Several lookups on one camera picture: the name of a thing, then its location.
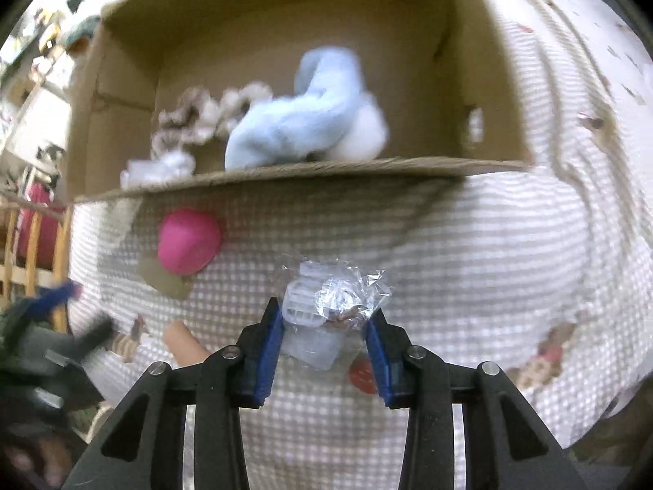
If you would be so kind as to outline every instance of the light blue stuffed object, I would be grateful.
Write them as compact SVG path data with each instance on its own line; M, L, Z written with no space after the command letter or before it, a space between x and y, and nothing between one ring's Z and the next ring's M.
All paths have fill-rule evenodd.
M383 149L383 114L366 92L351 50L320 47L305 53L295 94L251 107L231 132L225 170L303 162L313 153L324 160L365 160Z

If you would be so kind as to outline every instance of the gingham fabric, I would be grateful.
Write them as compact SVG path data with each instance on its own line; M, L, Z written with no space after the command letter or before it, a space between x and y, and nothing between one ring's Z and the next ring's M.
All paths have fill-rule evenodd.
M389 321L451 363L522 366L551 327L577 322L561 376L525 393L563 446L639 379L652 334L653 92L641 75L651 60L599 0L487 2L521 90L529 172L243 183L76 210L71 278L84 294L71 304L73 330L104 310L122 332L143 315L153 336L130 365L106 352L91 360L107 399L117 403L151 362L174 364L161 342L171 319L210 350L233 343L277 291L279 252L387 269L396 287ZM585 128L579 113L602 128ZM136 274L162 217L181 206L216 214L226 232L186 301ZM282 359L265 407L242 411L251 487L396 489L406 424L406 412L384 409L344 375L309 378ZM456 484L464 486L459 427Z

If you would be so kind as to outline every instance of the clear plastic package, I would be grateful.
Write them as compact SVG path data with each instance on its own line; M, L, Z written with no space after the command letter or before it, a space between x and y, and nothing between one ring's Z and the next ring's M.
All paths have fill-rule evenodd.
M363 347L362 329L391 297L382 269L285 256L278 277L285 334L282 353L315 370L348 367Z

